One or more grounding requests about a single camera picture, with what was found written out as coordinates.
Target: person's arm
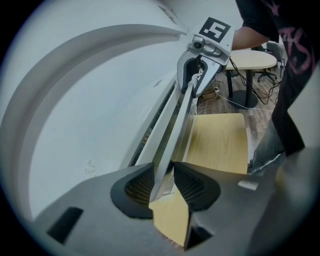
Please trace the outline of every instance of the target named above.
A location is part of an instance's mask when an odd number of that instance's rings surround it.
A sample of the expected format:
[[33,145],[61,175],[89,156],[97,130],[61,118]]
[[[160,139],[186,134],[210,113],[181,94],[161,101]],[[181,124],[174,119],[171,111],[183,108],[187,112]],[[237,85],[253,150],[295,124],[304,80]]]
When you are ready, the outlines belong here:
[[234,33],[232,50],[260,46],[269,40],[278,42],[278,30],[260,0],[236,0],[243,19],[242,28]]
[[270,40],[250,27],[243,26],[234,33],[232,50],[242,50],[260,46]]

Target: wooden board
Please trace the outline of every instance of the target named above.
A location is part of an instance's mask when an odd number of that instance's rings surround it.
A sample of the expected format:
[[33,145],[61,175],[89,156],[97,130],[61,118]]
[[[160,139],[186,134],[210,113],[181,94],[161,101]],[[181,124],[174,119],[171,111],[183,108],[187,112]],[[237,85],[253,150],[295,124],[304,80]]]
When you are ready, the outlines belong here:
[[[233,173],[247,173],[248,143],[241,113],[197,115],[187,162]],[[183,246],[187,234],[188,206],[175,188],[174,194],[149,204],[155,227]]]

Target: black shirt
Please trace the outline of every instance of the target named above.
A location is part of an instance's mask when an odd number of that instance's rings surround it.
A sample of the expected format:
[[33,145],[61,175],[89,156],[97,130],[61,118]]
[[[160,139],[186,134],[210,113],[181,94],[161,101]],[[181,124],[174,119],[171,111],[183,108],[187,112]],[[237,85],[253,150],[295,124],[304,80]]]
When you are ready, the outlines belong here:
[[317,7],[301,1],[236,0],[243,27],[249,27],[270,40],[283,41],[288,60],[279,88],[272,121],[286,155],[304,147],[303,140],[288,114],[288,108],[307,84],[319,60]]

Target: person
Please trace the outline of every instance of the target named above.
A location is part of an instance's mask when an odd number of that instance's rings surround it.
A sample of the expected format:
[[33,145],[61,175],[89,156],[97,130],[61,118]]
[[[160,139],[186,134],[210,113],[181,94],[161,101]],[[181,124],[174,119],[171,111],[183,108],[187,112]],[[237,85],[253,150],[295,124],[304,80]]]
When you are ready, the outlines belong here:
[[301,150],[303,140],[288,114],[288,108],[303,90],[319,60],[316,48],[318,29],[312,24],[316,13],[310,4],[286,0],[236,0],[243,20],[234,34],[232,50],[253,48],[268,41],[283,41],[288,57],[278,100],[266,132],[248,165],[249,174],[262,175],[276,157],[280,164],[286,156]]

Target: round table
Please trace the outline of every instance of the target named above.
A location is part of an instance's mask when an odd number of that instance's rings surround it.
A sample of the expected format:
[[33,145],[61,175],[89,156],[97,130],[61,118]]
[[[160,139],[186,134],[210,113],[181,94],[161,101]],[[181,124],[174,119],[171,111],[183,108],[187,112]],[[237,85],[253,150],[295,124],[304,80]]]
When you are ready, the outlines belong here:
[[229,61],[226,66],[226,78],[229,90],[228,99],[234,102],[232,103],[229,101],[229,103],[238,109],[254,108],[258,104],[258,98],[255,95],[252,95],[251,90],[251,85],[253,84],[253,70],[274,67],[277,64],[277,59],[269,53],[257,50],[234,50],[231,52],[230,57],[238,70],[245,70],[246,90],[233,91],[230,70],[234,70],[234,67]]

